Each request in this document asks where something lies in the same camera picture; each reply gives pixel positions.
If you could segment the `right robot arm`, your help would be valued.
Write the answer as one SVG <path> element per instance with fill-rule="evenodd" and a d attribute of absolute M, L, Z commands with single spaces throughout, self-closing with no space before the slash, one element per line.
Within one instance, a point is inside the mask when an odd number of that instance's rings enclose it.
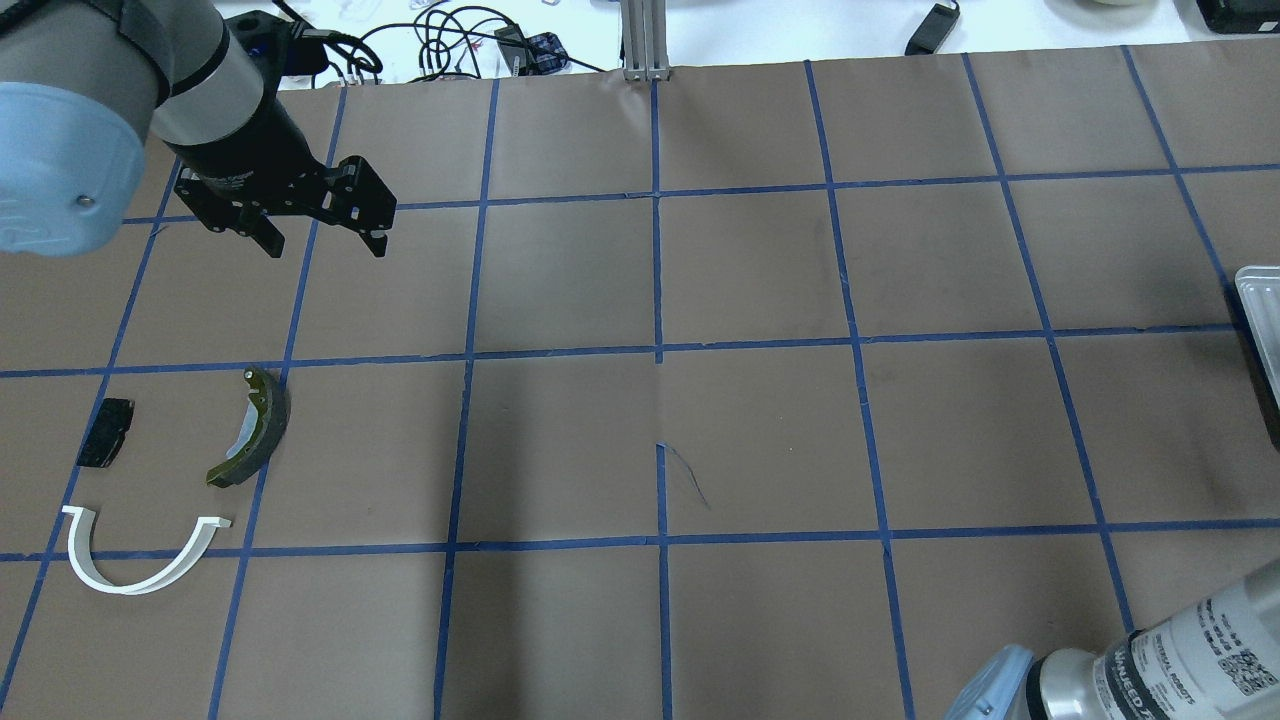
<path fill-rule="evenodd" d="M 947 719 L 1276 719 L 1279 564 L 1101 653 L 1001 648 Z"/>

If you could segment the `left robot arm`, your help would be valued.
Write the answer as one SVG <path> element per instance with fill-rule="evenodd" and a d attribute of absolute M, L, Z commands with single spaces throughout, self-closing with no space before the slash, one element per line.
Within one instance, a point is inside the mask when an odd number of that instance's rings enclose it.
<path fill-rule="evenodd" d="M 69 258 L 109 243 L 156 138 L 207 231 L 280 258 L 273 218 L 308 217 L 384 256 L 393 192 L 365 158 L 317 159 L 278 97 L 284 76 L 324 70 L 329 49 L 366 73 L 381 61 L 278 6 L 225 18 L 210 1 L 4 3 L 3 251 Z"/>

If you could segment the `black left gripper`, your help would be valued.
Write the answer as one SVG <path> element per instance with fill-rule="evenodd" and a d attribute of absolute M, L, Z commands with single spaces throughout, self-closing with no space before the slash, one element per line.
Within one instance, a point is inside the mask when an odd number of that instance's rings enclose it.
<path fill-rule="evenodd" d="M 364 156 L 316 158 L 278 100 L 225 138 L 168 146 L 180 160 L 175 195 L 211 232 L 246 234 L 279 259 L 285 237 L 270 218 L 310 217 L 361 234 L 374 258 L 387 255 L 398 204 L 387 182 Z"/>

